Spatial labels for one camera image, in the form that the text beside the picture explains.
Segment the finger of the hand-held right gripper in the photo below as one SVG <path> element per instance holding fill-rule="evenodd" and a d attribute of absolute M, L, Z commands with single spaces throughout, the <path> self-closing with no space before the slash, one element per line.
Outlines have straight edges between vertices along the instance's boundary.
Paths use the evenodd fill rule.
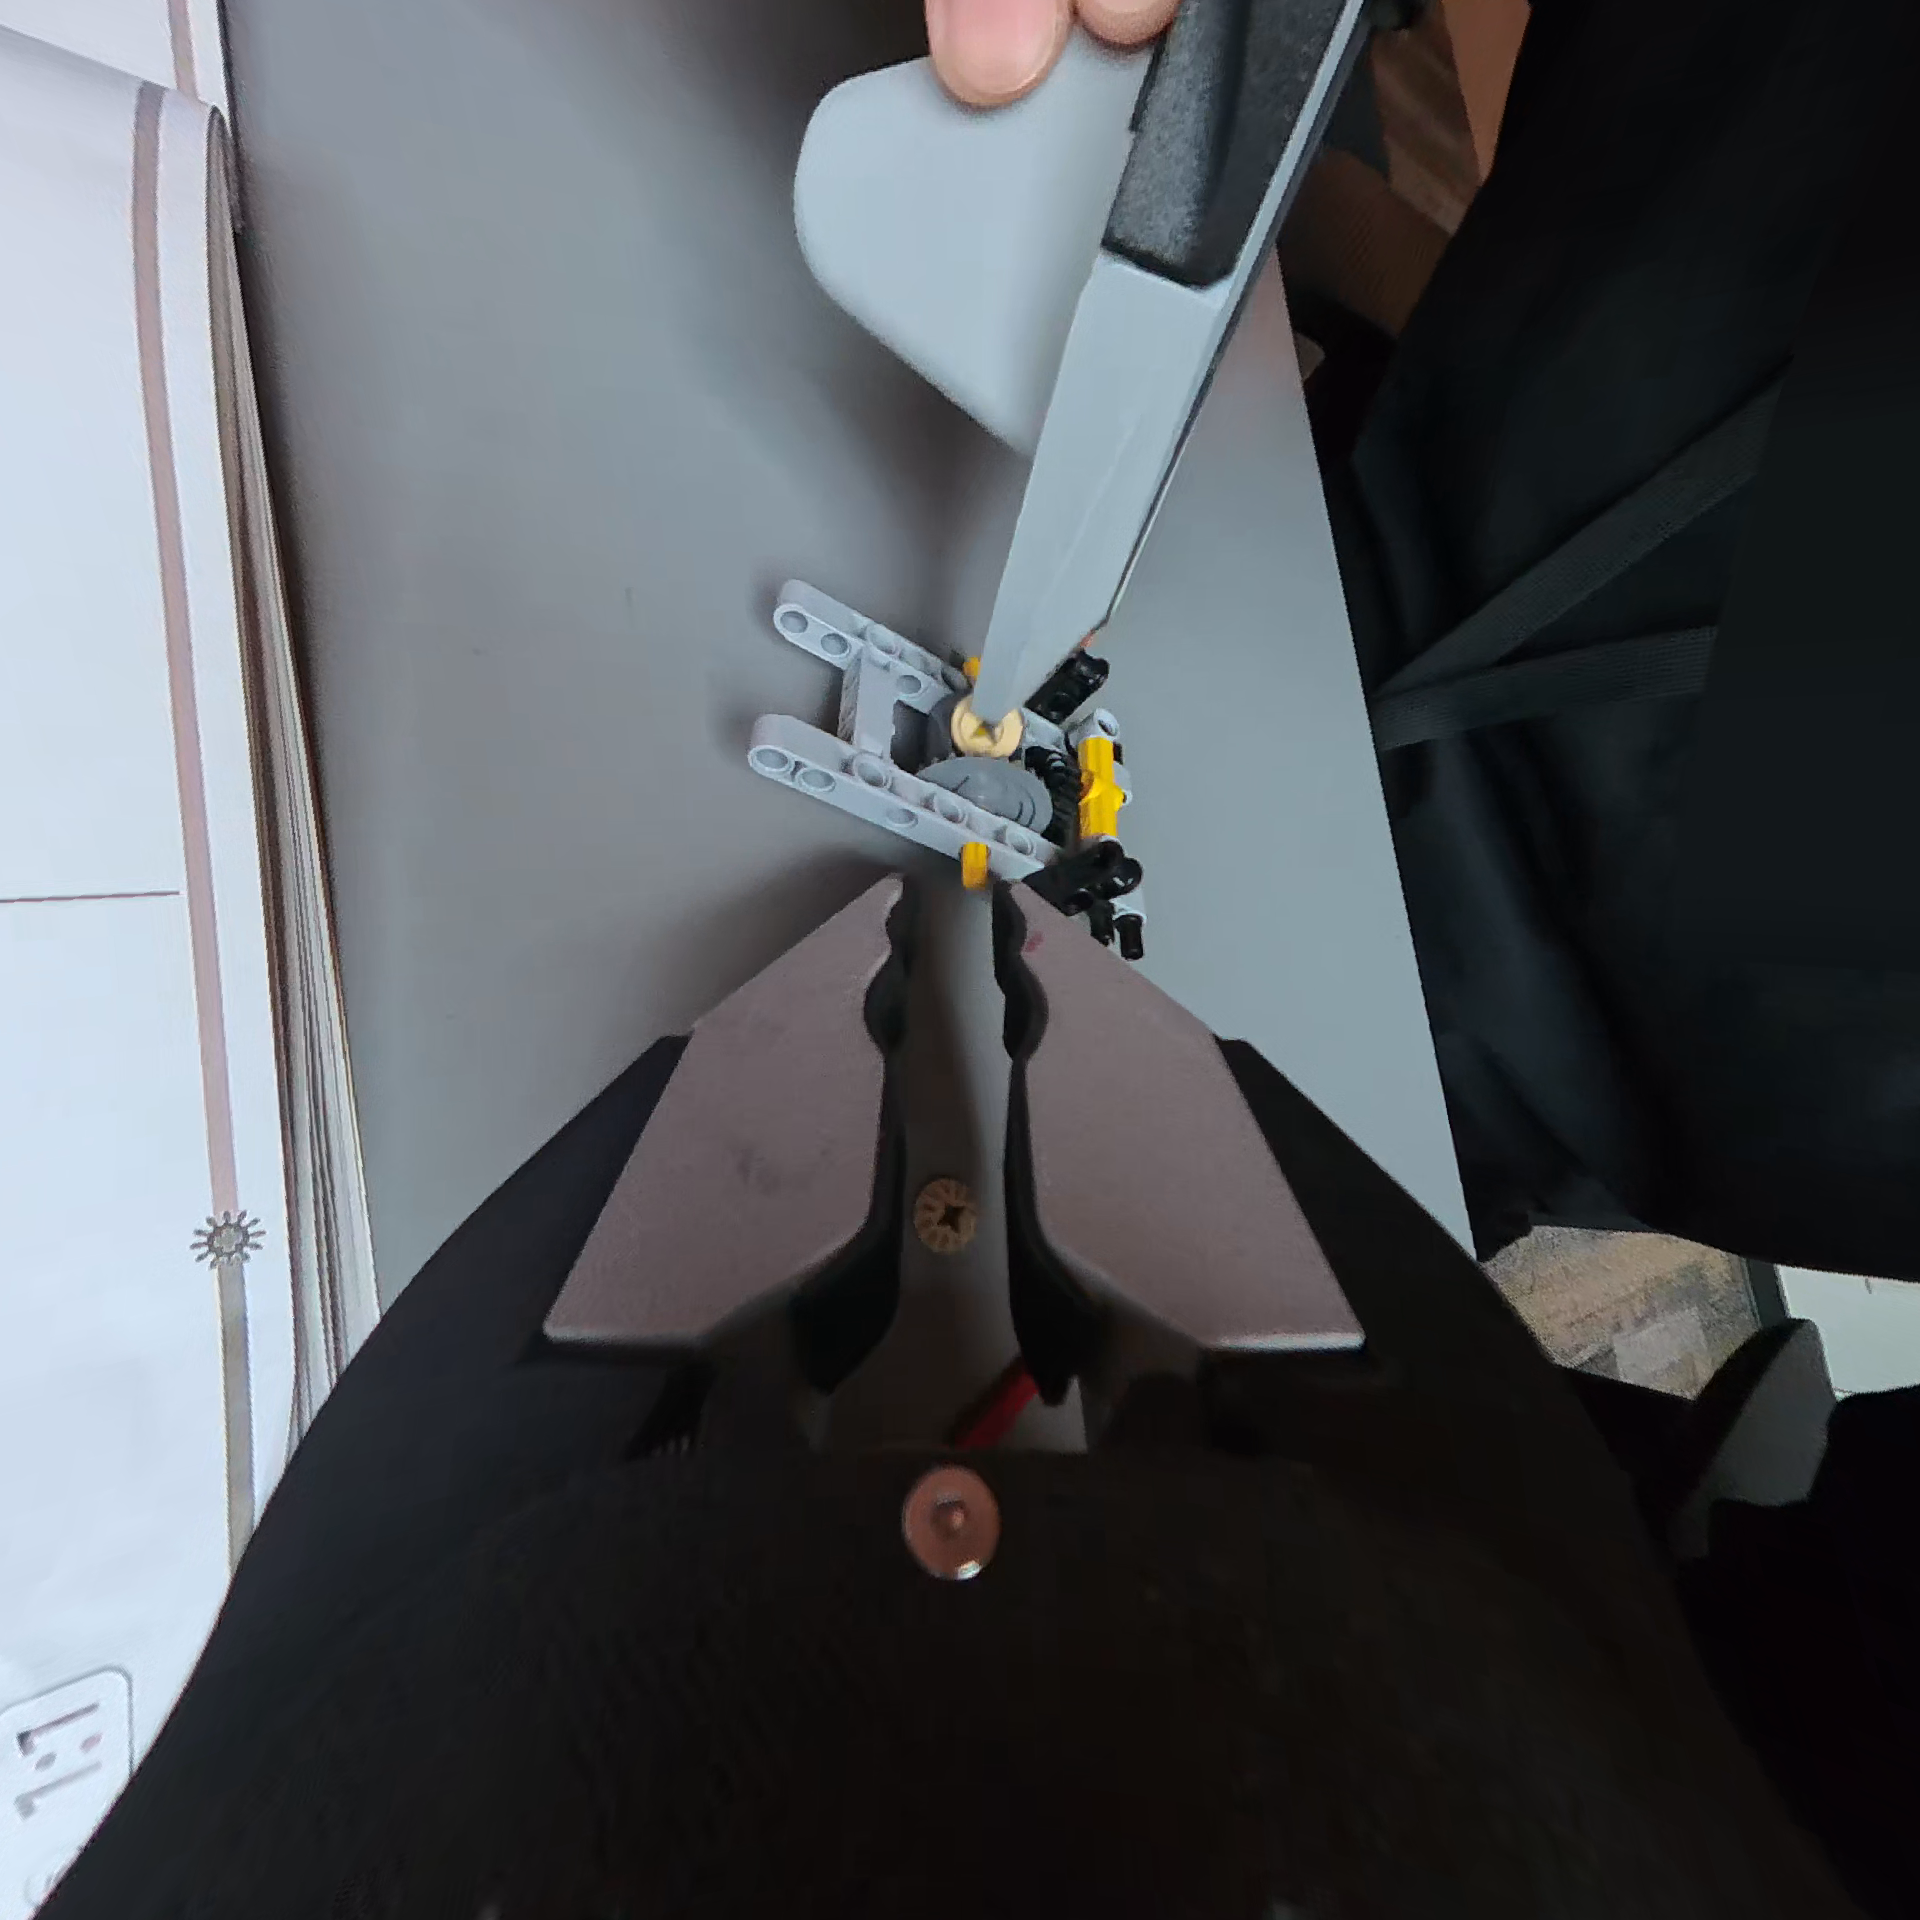
<path fill-rule="evenodd" d="M 1229 273 L 1187 287 L 1096 257 L 979 652 L 984 724 L 1027 704 L 1113 618 L 1248 283 Z"/>

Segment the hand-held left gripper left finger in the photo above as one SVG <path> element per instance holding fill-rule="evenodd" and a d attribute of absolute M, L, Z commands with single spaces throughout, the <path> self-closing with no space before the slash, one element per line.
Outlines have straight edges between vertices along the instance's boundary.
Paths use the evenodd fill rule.
<path fill-rule="evenodd" d="M 564 1350 L 717 1355 L 761 1329 L 834 1390 L 896 1316 L 896 1054 L 915 890 L 889 874 L 717 1001 L 544 1320 Z"/>

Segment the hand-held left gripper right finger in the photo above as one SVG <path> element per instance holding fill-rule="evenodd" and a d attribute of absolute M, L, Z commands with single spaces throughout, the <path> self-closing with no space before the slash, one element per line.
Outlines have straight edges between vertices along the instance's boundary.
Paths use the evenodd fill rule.
<path fill-rule="evenodd" d="M 1044 1403 L 1364 1334 L 1227 1057 L 1032 886 L 994 888 L 1010 1312 Z"/>

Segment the grey lego gear frame assembly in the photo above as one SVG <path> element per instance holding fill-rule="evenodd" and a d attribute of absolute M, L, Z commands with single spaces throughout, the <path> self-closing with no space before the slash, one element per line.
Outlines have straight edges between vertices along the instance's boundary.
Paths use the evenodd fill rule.
<path fill-rule="evenodd" d="M 1119 715 L 1100 704 L 1112 665 L 1076 648 L 1019 706 L 1010 760 L 957 755 L 949 719 L 973 686 L 933 655 L 816 587 L 784 583 L 775 634 L 836 676 L 836 719 L 767 713 L 751 768 L 784 791 L 947 857 L 993 851 L 993 882 L 1028 882 L 1124 963 L 1146 958 L 1143 865 L 1120 842 L 1133 801 Z"/>

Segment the red lego axle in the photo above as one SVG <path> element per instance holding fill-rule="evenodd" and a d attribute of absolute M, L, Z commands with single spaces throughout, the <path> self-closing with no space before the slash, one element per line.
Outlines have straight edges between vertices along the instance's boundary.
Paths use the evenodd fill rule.
<path fill-rule="evenodd" d="M 1016 1355 L 952 1420 L 944 1444 L 956 1451 L 996 1450 L 1040 1398 L 1027 1363 Z"/>

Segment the white lego instruction booklet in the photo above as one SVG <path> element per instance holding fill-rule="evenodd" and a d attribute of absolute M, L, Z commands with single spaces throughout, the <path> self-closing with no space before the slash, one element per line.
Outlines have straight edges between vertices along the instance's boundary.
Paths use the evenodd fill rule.
<path fill-rule="evenodd" d="M 2 6 L 2 1913 L 378 1323 L 224 8 Z"/>

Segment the person's right hand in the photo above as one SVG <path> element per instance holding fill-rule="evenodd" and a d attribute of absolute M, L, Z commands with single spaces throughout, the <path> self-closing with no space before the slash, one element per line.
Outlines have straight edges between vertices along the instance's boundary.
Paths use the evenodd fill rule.
<path fill-rule="evenodd" d="M 1074 33 L 1120 51 L 1163 34 L 1179 2 L 925 2 L 929 59 L 962 105 L 1000 107 L 1044 83 Z"/>

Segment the person's black clothing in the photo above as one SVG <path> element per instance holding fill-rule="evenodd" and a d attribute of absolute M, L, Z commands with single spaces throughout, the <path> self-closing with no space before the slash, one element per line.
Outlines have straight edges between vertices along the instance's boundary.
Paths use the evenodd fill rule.
<path fill-rule="evenodd" d="M 1489 1257 L 1915 1281 L 1915 6 L 1535 6 L 1329 507 Z"/>

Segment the grey chair part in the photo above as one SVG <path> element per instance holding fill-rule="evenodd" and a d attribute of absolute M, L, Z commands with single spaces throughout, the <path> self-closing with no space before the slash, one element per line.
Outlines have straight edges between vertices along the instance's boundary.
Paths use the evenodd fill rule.
<path fill-rule="evenodd" d="M 1719 1504 L 1784 1508 L 1811 1500 L 1837 1403 L 1815 1322 L 1793 1316 L 1748 1337 L 1692 1407 L 1664 1528 L 1669 1551 L 1683 1561 L 1705 1558 Z"/>

